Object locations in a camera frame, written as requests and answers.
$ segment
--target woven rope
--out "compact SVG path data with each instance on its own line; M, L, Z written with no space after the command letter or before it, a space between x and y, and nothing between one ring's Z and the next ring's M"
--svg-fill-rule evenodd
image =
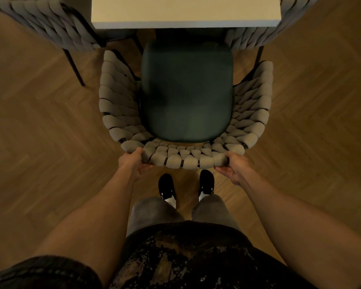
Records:
M294 24L318 0L280 0L281 21L276 27L238 27L227 31L225 42L232 49L263 46Z
M0 0L0 11L67 50L94 50L100 45L62 0Z
M230 125L219 137L202 146L168 144L149 134L141 125L138 113L139 83L113 52L104 53L99 107L111 137L128 153L142 147L142 159L146 163L169 168L206 169L226 165L224 153L229 150L243 155L262 135L269 119L273 64L261 63L250 81L234 87L235 105Z

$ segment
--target herringbone parquet floor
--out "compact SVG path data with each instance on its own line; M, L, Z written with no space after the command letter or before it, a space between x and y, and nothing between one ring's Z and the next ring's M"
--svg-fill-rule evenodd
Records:
M146 43L153 31L139 31ZM139 74L130 40L113 43ZM122 154L98 110L102 53L61 49L0 14L0 269L28 257L57 223L96 194ZM235 82L256 50L235 54ZM267 45L274 62L265 133L246 155L277 188L324 209L361 234L361 0L322 0ZM197 174L155 167L133 201L156 195L170 172L190 218ZM246 194L221 175L216 193L255 246L280 258Z

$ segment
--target dark green cushion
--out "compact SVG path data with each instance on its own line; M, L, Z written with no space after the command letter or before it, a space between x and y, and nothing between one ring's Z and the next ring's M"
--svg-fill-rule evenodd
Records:
M233 58L224 45L154 41L141 65L141 119L154 136L205 142L225 131L232 112Z

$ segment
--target table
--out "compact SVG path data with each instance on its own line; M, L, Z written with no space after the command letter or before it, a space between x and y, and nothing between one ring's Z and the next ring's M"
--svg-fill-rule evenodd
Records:
M96 29L276 26L279 0L92 0Z

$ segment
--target black metal chair leg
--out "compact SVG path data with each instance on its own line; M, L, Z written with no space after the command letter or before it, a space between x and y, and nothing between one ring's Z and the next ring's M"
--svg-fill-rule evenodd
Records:
M255 58L254 67L255 67L256 65L258 65L258 63L259 63L260 60L261 60L261 56L262 56L262 52L263 52L263 47L264 47L264 46L261 46L261 47L258 48L258 53L257 53L257 57Z
M69 51L66 50L65 48L63 48L62 50L64 51L65 56L67 56L67 59L68 59L69 63L71 64L71 67L72 67L72 69L73 69L73 72L75 72L76 77L77 77L77 79L79 80L81 86L84 87L84 86L85 86L84 81L83 81L83 79L82 79L81 76L80 76L79 70L77 70L77 67L76 67L76 65L75 65L75 62L74 62L73 59L72 59L71 53L69 53Z
M136 33L132 36L132 39L133 39L133 41L135 42L136 46L138 47L139 52L143 55L144 49L143 49L143 47L141 46L141 43L140 43L139 38L138 38L138 36L136 35Z

